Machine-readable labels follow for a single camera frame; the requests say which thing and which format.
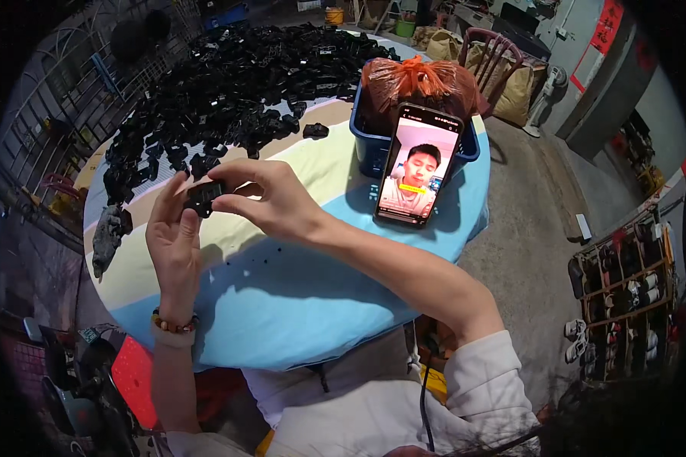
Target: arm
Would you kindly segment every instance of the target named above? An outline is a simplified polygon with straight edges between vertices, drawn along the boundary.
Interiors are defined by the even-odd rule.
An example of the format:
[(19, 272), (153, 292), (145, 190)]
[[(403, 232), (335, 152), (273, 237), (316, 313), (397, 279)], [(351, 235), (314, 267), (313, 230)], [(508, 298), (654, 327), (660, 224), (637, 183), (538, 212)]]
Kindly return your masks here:
[[(325, 213), (287, 163), (234, 160), (208, 175), (225, 180), (227, 188), (238, 187), (234, 194), (214, 200), (215, 211), (242, 215), (270, 236), (311, 246), (348, 263), (417, 311), (447, 324), (459, 346), (503, 330), (495, 300), (480, 282), (441, 257)], [(261, 199), (247, 198), (253, 195)]]
[[(155, 200), (145, 233), (160, 286), (160, 318), (181, 326), (193, 316), (201, 265), (198, 215), (183, 210), (187, 195), (178, 192), (186, 178), (185, 173), (178, 173), (165, 186)], [(192, 367), (190, 347), (155, 342), (151, 397), (165, 431), (201, 433)]]
[(155, 343), (151, 395), (165, 431), (201, 433), (190, 347)]
[(422, 314), (448, 325), (458, 346), (503, 330), (490, 291), (439, 256), (334, 218), (305, 242), (377, 280)]

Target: bracelet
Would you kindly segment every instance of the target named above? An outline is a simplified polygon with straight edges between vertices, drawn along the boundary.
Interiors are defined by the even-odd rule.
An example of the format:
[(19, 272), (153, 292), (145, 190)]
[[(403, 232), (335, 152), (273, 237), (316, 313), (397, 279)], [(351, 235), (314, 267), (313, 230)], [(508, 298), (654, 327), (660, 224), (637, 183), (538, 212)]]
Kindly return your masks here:
[(155, 308), (150, 316), (150, 334), (155, 338), (156, 343), (165, 346), (182, 348), (191, 347), (196, 340), (196, 325), (200, 321), (197, 315), (193, 315), (191, 322), (180, 326), (160, 319), (160, 310)]
[(150, 321), (159, 327), (160, 330), (165, 332), (170, 332), (171, 334), (189, 334), (195, 330), (196, 325), (200, 322), (198, 316), (194, 313), (191, 318), (191, 322), (180, 326), (167, 322), (166, 320), (160, 319), (160, 308), (155, 308), (152, 316), (150, 316)]

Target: hand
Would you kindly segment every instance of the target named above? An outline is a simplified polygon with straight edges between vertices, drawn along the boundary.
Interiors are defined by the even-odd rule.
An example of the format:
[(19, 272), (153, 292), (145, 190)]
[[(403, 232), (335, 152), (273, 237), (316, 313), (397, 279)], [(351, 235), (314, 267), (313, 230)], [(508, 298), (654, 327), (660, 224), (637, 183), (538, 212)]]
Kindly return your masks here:
[(155, 200), (145, 232), (160, 285), (160, 318), (176, 325), (191, 322), (201, 270), (200, 218), (183, 209), (188, 194), (178, 192), (187, 178), (181, 171), (170, 179)]
[[(284, 161), (232, 160), (216, 166), (208, 177), (223, 180), (227, 189), (235, 189), (213, 201), (214, 211), (244, 216), (269, 236), (309, 241), (334, 219), (315, 203)], [(261, 198), (248, 198), (255, 195)]]

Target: phone screen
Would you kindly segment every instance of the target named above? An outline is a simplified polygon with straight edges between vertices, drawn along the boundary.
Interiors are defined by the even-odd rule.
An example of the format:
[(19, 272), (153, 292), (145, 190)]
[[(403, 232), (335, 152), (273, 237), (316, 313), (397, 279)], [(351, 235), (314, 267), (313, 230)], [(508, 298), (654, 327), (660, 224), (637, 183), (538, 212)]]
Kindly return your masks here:
[(463, 123), (414, 105), (399, 108), (376, 216), (423, 226), (447, 176)]

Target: blue tablecloth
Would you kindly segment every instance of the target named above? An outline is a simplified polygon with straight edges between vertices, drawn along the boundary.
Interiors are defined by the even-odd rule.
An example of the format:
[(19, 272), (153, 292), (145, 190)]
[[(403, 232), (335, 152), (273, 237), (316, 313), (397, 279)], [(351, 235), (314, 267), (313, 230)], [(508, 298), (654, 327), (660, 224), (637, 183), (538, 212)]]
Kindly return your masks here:
[[(312, 141), (297, 135), (279, 141), (280, 145), (275, 141), (268, 145), (273, 151), (263, 150), (263, 158), (266, 154), (266, 158), (289, 161), (323, 209), (337, 218), (456, 262), (465, 243), (488, 222), (490, 152), (480, 116), (473, 119), (480, 157), (442, 188), (426, 228), (409, 230), (372, 220), (379, 182), (357, 171), (353, 136), (345, 117), (349, 106), (336, 101), (305, 114), (301, 124), (327, 122), (329, 138)], [(159, 290), (144, 244), (144, 228), (156, 190), (146, 189), (127, 206), (136, 219), (135, 230), (123, 240), (103, 281), (95, 281), (112, 316), (148, 347), (153, 343), (149, 316), (158, 305)], [(88, 201), (100, 200), (96, 196), (92, 200), (97, 192), (103, 193), (101, 173), (94, 177)], [(96, 208), (86, 211), (95, 214)], [(209, 267), (202, 273), (196, 299), (201, 319), (194, 347), (198, 369), (230, 366), (282, 371), (318, 363), (337, 358), (418, 315), (382, 285), (323, 254), (260, 233), (243, 243), (229, 241), (224, 230), (238, 234), (254, 229), (232, 217), (238, 218), (214, 214), (201, 229), (202, 253)], [(89, 222), (85, 231), (89, 265), (92, 227)]]

